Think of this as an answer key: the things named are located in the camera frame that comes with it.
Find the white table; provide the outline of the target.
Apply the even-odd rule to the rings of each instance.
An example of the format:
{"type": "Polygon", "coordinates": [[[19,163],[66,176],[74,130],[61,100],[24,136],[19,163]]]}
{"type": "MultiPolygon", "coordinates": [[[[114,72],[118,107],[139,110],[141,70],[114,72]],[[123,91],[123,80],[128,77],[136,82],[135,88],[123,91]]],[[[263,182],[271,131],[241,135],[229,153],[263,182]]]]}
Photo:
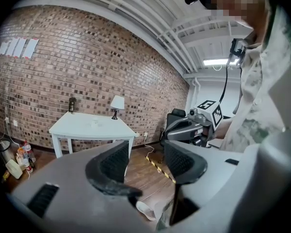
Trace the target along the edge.
{"type": "Polygon", "coordinates": [[[136,133],[121,119],[84,113],[65,113],[50,129],[57,158],[63,156],[60,139],[67,139],[68,151],[73,152],[71,140],[115,141],[127,140],[131,153],[136,133]]]}

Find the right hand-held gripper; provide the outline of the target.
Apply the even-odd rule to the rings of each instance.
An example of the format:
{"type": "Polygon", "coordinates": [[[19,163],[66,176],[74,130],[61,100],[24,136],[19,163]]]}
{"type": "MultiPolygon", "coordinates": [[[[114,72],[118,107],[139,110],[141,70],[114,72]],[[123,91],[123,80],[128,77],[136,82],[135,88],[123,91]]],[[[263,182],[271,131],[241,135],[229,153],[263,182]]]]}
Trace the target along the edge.
{"type": "Polygon", "coordinates": [[[205,147],[223,120],[221,105],[218,101],[206,100],[191,109],[188,118],[178,119],[166,128],[167,140],[190,140],[197,136],[196,145],[205,147]],[[192,125],[191,120],[199,125],[192,125]]]}

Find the camouflage shirt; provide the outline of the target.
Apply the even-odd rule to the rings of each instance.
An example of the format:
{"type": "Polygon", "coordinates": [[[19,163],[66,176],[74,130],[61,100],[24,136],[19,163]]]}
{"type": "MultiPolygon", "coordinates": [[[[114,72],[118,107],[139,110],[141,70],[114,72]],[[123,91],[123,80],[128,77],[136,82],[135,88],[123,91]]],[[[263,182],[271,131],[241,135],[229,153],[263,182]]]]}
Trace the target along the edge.
{"type": "Polygon", "coordinates": [[[242,63],[239,107],[223,139],[223,151],[244,152],[261,143],[285,124],[269,96],[269,90],[291,67],[291,21],[277,5],[270,11],[262,43],[254,43],[254,33],[246,39],[242,63]]]}

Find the camouflage shorts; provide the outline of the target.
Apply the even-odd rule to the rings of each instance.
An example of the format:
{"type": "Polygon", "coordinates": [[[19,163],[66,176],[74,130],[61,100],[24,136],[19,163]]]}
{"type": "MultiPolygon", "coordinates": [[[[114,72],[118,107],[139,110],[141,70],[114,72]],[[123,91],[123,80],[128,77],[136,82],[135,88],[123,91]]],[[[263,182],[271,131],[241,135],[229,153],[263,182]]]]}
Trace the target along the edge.
{"type": "Polygon", "coordinates": [[[174,201],[170,200],[162,209],[162,215],[157,223],[156,232],[161,232],[170,227],[170,218],[173,211],[174,201]]]}

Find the yellow black hazard tape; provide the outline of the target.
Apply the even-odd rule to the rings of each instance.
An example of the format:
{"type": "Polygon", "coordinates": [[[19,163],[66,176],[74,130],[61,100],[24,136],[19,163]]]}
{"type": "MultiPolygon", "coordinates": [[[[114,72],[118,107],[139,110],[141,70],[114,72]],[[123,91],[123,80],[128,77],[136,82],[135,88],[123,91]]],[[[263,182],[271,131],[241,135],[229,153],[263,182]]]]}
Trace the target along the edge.
{"type": "Polygon", "coordinates": [[[174,180],[174,178],[172,178],[163,169],[161,169],[158,165],[156,165],[148,156],[146,156],[145,158],[156,168],[156,170],[159,173],[162,173],[166,178],[170,179],[174,184],[176,184],[176,181],[174,180]]]}

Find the silver kettle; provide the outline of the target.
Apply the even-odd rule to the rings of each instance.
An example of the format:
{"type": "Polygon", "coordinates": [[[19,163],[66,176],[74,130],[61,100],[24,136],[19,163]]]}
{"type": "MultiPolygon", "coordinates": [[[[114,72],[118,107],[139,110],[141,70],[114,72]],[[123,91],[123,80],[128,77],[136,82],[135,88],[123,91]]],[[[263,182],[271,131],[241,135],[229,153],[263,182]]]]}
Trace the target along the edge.
{"type": "Polygon", "coordinates": [[[13,158],[13,154],[10,151],[10,141],[0,140],[0,154],[6,162],[10,161],[13,158]]]}

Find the white shoe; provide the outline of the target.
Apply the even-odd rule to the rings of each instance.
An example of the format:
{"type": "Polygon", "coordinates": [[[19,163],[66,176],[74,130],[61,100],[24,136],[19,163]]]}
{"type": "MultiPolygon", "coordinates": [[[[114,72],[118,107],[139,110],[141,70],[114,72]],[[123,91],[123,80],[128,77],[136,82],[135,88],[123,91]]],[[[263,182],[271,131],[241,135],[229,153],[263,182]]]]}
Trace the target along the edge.
{"type": "Polygon", "coordinates": [[[138,201],[136,202],[136,209],[142,213],[149,221],[155,221],[156,216],[154,210],[151,209],[147,204],[144,202],[138,201]]]}

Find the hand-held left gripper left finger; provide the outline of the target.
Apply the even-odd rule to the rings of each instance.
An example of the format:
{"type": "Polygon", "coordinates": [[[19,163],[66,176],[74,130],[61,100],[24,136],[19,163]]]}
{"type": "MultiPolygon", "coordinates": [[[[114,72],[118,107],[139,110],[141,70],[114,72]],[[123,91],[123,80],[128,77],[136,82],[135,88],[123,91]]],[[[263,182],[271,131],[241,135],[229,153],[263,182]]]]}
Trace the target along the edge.
{"type": "Polygon", "coordinates": [[[41,233],[154,233],[135,204],[142,191],[124,184],[128,141],[51,161],[9,195],[41,233]]]}

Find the white bottle red cap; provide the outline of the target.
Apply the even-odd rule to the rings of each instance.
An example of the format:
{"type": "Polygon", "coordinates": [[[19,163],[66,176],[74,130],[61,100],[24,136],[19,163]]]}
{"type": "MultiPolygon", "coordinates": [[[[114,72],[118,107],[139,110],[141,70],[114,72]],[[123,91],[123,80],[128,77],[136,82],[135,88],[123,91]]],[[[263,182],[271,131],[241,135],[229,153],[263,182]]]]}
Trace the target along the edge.
{"type": "Polygon", "coordinates": [[[26,169],[26,171],[28,173],[32,173],[33,172],[33,168],[32,168],[32,166],[31,166],[31,164],[30,164],[30,162],[29,162],[29,160],[27,158],[24,158],[22,160],[22,163],[23,163],[23,166],[25,167],[25,169],[26,169]]]}

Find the rectangular ceiling light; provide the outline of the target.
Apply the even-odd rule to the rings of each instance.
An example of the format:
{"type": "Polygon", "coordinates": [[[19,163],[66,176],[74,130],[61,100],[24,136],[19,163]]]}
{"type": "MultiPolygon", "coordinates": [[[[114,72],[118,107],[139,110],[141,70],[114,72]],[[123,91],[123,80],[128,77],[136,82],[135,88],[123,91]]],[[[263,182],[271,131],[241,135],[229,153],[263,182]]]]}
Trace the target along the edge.
{"type": "MultiPolygon", "coordinates": [[[[203,61],[203,64],[205,66],[223,66],[223,65],[226,65],[228,63],[228,60],[229,59],[227,59],[227,58],[223,58],[223,59],[206,59],[206,60],[203,61]]],[[[238,58],[232,59],[229,62],[229,65],[235,66],[238,62],[239,62],[238,58]]]]}

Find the cream plastic jerrycan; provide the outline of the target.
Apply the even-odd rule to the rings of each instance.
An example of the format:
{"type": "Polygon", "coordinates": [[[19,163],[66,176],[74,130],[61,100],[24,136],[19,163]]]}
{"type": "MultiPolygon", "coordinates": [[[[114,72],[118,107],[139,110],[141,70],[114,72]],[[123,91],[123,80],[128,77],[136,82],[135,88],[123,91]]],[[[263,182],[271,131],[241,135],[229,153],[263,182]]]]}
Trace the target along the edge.
{"type": "Polygon", "coordinates": [[[16,163],[13,159],[10,159],[6,164],[5,164],[7,170],[10,172],[10,174],[16,178],[19,179],[23,171],[21,170],[21,167],[19,166],[18,163],[16,163]]]}

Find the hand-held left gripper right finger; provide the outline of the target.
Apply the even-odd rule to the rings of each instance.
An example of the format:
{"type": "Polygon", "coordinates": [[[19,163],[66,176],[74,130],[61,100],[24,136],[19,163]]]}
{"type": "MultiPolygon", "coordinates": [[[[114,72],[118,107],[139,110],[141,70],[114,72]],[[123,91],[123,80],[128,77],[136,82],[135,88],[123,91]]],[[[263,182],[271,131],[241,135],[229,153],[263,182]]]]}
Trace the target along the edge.
{"type": "Polygon", "coordinates": [[[232,233],[242,188],[232,187],[245,167],[242,154],[167,141],[165,161],[176,181],[169,226],[163,233],[232,233]]]}

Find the black office chair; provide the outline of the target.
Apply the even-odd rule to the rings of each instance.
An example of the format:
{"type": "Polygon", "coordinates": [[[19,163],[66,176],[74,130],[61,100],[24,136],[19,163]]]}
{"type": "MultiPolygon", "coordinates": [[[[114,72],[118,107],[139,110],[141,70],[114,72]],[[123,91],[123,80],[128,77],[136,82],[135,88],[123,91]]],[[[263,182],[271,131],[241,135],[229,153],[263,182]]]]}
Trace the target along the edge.
{"type": "MultiPolygon", "coordinates": [[[[179,119],[184,119],[186,117],[186,112],[181,109],[174,108],[171,113],[167,114],[167,121],[166,121],[166,128],[168,128],[172,123],[179,119]]],[[[188,122],[184,121],[179,123],[177,126],[174,126],[172,130],[180,129],[188,126],[188,122]]],[[[164,141],[165,141],[165,129],[161,128],[160,133],[160,145],[164,147],[164,141]]]]}

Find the person's right forearm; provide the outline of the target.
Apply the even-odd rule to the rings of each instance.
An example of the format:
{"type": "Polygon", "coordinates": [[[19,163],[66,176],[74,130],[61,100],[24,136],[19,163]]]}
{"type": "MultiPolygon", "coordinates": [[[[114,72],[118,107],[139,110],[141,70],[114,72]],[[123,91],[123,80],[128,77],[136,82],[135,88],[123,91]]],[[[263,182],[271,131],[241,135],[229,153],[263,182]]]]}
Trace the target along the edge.
{"type": "Polygon", "coordinates": [[[233,118],[223,119],[216,131],[214,132],[213,137],[217,139],[224,139],[232,121],[233,118]]]}

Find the white shade table lamp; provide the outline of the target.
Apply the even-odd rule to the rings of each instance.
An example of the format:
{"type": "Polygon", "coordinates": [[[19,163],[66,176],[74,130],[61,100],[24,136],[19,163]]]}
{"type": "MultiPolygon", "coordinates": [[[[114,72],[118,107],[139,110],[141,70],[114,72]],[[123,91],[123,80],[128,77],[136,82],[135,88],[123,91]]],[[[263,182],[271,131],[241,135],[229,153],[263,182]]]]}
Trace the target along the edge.
{"type": "Polygon", "coordinates": [[[117,112],[119,110],[124,110],[125,108],[125,98],[115,95],[111,102],[111,108],[114,110],[114,115],[112,116],[112,119],[117,120],[117,112]]]}

